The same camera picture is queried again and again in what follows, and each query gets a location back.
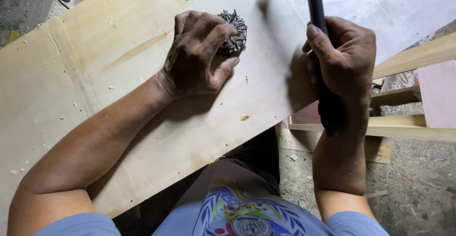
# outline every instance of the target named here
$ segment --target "sleeve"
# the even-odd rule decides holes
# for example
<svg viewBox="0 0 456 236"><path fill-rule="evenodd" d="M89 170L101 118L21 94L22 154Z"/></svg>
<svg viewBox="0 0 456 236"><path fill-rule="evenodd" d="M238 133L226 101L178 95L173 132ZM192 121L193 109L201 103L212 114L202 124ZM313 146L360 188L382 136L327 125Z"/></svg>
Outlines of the sleeve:
<svg viewBox="0 0 456 236"><path fill-rule="evenodd" d="M98 213L83 213L68 216L42 228L33 236L120 236L114 222Z"/></svg>
<svg viewBox="0 0 456 236"><path fill-rule="evenodd" d="M332 215L326 225L337 236L389 236L377 221L367 215L344 211Z"/></svg>

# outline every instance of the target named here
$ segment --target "hammer handle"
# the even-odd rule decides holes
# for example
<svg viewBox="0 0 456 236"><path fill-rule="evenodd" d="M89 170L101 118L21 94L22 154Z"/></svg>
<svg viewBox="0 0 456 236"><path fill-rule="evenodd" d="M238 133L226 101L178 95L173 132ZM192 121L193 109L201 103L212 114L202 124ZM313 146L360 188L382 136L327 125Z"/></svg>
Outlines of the hammer handle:
<svg viewBox="0 0 456 236"><path fill-rule="evenodd" d="M312 25L318 27L328 35L323 0L308 0L308 3ZM320 115L323 127L326 129L326 134L328 136L334 136L335 132L341 131L344 126L344 105L340 96L329 90L323 81L318 57L313 53L311 54L311 58L317 77L318 114Z"/></svg>

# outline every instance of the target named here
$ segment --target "colorful graphic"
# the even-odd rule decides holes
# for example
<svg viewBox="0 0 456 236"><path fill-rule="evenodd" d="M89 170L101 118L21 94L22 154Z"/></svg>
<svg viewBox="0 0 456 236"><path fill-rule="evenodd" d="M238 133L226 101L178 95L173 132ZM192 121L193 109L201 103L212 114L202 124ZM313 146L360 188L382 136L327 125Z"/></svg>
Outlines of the colorful graphic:
<svg viewBox="0 0 456 236"><path fill-rule="evenodd" d="M306 235L299 216L290 208L270 198L248 198L239 183L221 179L214 183L222 186L207 195L194 235Z"/></svg>

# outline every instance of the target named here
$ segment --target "t-shirt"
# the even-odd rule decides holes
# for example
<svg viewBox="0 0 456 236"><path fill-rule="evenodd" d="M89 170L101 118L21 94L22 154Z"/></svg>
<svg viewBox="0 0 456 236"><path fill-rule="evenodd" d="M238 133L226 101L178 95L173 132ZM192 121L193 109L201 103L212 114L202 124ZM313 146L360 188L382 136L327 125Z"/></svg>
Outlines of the t-shirt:
<svg viewBox="0 0 456 236"><path fill-rule="evenodd" d="M372 218L340 212L326 223L277 196L274 184L234 159L209 165L153 236L387 236ZM66 217L38 231L44 235L120 235L107 216Z"/></svg>

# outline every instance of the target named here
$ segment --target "pile of nails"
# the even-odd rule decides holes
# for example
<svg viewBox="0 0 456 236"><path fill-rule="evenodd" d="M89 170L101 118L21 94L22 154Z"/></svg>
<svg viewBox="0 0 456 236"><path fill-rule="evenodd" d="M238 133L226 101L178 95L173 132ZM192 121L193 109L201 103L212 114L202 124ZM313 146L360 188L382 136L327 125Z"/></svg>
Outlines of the pile of nails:
<svg viewBox="0 0 456 236"><path fill-rule="evenodd" d="M229 37L225 42L220 46L217 51L217 54L224 56L231 56L240 54L245 50L247 42L247 25L244 23L244 19L239 18L239 15L236 12L236 9L232 14L224 10L222 13L218 14L225 23L229 23L236 28L237 36Z"/></svg>

